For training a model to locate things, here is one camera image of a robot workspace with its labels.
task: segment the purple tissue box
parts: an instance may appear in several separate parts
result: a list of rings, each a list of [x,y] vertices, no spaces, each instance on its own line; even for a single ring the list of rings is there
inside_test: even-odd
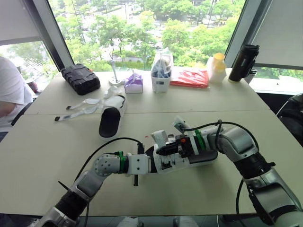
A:
[[[143,78],[141,75],[134,73],[125,81],[125,93],[143,93]]]

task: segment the white basket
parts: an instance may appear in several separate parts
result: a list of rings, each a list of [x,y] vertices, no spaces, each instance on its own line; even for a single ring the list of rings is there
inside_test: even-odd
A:
[[[151,77],[152,90],[156,93],[166,92],[169,89],[170,79],[171,77],[168,78]]]

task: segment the black cable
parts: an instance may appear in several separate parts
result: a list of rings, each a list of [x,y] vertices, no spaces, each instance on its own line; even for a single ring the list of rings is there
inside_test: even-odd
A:
[[[247,226],[244,224],[244,222],[242,221],[242,218],[241,218],[240,213],[239,213],[239,198],[240,198],[240,193],[241,193],[241,189],[242,189],[243,183],[244,183],[244,181],[241,180],[240,185],[239,185],[239,188],[238,188],[238,191],[237,191],[237,197],[236,197],[236,213],[237,213],[237,216],[238,216],[238,218],[239,218],[239,222],[241,223],[241,225],[242,225],[243,227],[247,227]]]
[[[207,126],[218,125],[218,124],[219,124],[219,127],[220,127],[221,124],[231,124],[231,125],[238,126],[239,128],[242,128],[243,130],[245,130],[245,131],[251,136],[251,138],[252,138],[252,140],[254,141],[256,147],[259,149],[259,144],[258,144],[256,138],[253,136],[253,134],[252,134],[248,129],[246,129],[245,127],[243,127],[242,125],[239,125],[239,124],[234,123],[234,122],[220,122],[220,120],[218,120],[217,122],[209,123],[209,124],[205,124],[205,125],[201,125],[201,126],[198,126],[198,127],[195,127],[195,128],[183,129],[183,131],[195,131],[195,130],[198,130],[198,129],[205,128],[205,127],[207,127]]]
[[[223,153],[223,152],[220,151],[220,149],[219,149],[219,143],[218,143],[218,140],[219,140],[219,133],[220,133],[220,130],[221,130],[221,127],[222,127],[222,121],[221,121],[221,120],[218,120],[217,123],[219,124],[219,126],[218,126],[218,130],[217,130],[217,132],[216,132],[216,137],[215,137],[215,139],[214,139],[214,144],[215,144],[215,146],[216,146],[217,151],[219,151],[220,153]]]
[[[139,140],[136,140],[136,139],[133,139],[133,138],[129,138],[129,137],[120,137],[120,138],[116,138],[116,139],[113,139],[105,144],[103,144],[102,146],[100,146],[99,148],[97,148],[90,156],[89,158],[85,161],[84,165],[82,166],[81,170],[78,172],[77,174],[77,177],[75,179],[75,181],[78,179],[78,177],[80,176],[80,174],[82,173],[82,171],[84,170],[84,168],[86,167],[87,163],[93,158],[93,156],[99,151],[101,150],[103,147],[105,147],[106,145],[114,142],[114,141],[117,141],[117,140],[132,140],[132,141],[135,141],[137,143],[141,143]]]
[[[86,215],[85,215],[83,227],[86,227],[88,220],[89,220],[89,203],[87,204],[87,207],[86,207]]]
[[[137,143],[140,143],[142,144],[139,140],[136,140],[136,139],[133,139],[133,138],[129,138],[129,137],[120,137],[120,138],[116,138],[116,139],[113,139],[105,144],[103,144],[102,146],[98,147],[90,156],[89,158],[85,161],[84,165],[82,166],[81,170],[78,172],[77,174],[77,177],[75,179],[75,181],[78,179],[78,177],[81,175],[82,171],[84,170],[84,168],[86,167],[87,163],[93,158],[93,156],[99,151],[101,150],[103,147],[105,147],[106,145],[114,142],[114,141],[117,141],[117,140],[131,140],[131,141],[135,141]],[[85,220],[84,220],[84,224],[83,224],[83,227],[86,227],[87,225],[87,221],[89,219],[89,203],[87,204],[87,207],[86,207],[86,215],[85,215]]]

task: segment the white slide sandal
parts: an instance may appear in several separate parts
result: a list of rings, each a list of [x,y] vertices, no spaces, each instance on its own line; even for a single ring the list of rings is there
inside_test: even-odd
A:
[[[121,118],[126,110],[124,96],[112,96],[104,102],[104,109],[99,126],[99,135],[102,140],[108,141],[118,137]]]

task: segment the white shirt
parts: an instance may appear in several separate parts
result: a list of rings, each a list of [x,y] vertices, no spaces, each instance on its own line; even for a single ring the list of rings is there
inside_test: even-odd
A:
[[[0,132],[9,131],[12,128],[10,123],[17,114],[33,101],[30,88],[16,66],[3,57],[0,57],[0,101],[16,104],[10,114],[0,117]]]

